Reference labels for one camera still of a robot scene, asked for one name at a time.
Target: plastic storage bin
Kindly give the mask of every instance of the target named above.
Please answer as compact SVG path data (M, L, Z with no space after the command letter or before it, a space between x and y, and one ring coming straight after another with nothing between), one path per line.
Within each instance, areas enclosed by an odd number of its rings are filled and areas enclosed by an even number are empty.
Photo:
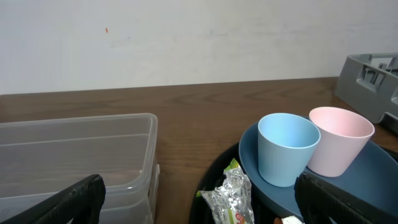
M99 174L106 186L100 223L153 223L156 135L153 114L0 124L0 222Z

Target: wood grain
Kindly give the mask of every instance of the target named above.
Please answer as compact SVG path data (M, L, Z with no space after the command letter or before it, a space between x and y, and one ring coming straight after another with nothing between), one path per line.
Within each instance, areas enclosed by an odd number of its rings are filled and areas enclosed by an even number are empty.
M0 122L153 113L159 119L157 223L188 222L203 173L245 129L269 113L308 115L318 106L353 110L333 95L336 78L276 80L0 96ZM373 141L398 151L376 125Z

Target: crumpled foil wrapper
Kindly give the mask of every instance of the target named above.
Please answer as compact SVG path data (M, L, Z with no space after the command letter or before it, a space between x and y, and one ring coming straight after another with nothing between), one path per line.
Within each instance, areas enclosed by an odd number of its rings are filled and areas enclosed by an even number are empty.
M224 170L226 179L221 187L200 191L213 212L216 224L254 224L251 207L251 183L238 162L233 159Z

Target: pink cup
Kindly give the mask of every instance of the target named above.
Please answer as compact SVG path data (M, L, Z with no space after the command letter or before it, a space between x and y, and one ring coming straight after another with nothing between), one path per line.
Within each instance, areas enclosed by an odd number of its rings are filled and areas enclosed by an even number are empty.
M310 120L321 132L321 140L307 166L325 177L343 174L374 133L370 121L341 108L315 108Z

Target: blue tray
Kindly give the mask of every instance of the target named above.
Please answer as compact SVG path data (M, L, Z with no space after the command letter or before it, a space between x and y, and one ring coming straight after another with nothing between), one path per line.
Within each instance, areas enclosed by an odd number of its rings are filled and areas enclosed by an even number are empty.
M294 198L294 186L275 187L260 176L257 123L243 134L239 143L239 156L260 201L280 217L295 215L302 220ZM398 214L398 163L371 141L343 175L334 178L319 177L385 212Z

